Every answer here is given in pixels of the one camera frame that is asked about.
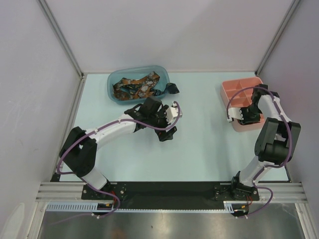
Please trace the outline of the black tie orange flowers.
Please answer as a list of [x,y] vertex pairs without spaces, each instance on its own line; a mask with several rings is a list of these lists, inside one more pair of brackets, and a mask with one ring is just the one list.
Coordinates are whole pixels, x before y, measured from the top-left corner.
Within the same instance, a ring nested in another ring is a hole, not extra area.
[[251,124],[256,124],[259,123],[260,120],[238,120],[240,125],[251,125]]

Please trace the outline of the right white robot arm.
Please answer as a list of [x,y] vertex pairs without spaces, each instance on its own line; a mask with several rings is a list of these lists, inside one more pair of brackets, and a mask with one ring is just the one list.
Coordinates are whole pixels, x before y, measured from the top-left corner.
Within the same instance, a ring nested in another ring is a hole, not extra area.
[[258,182],[270,169],[284,167],[292,159],[301,132],[301,125],[285,114],[278,93],[264,84],[251,89],[249,106],[232,108],[228,104],[226,107],[229,122],[236,119],[243,124],[253,124],[260,117],[265,120],[255,143],[254,158],[231,180],[229,191],[236,200],[256,193]]

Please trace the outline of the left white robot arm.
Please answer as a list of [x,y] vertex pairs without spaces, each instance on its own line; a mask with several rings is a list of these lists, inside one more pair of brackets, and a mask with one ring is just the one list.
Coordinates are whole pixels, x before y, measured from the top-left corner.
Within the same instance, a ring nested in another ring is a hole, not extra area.
[[74,127],[59,152],[57,173],[63,174],[60,165],[65,163],[70,169],[69,174],[84,181],[99,199],[105,199],[110,193],[110,182],[96,166],[98,150],[112,140],[146,127],[155,131],[160,142],[172,140],[181,117],[178,102],[169,106],[156,97],[148,97],[105,125],[87,130]]

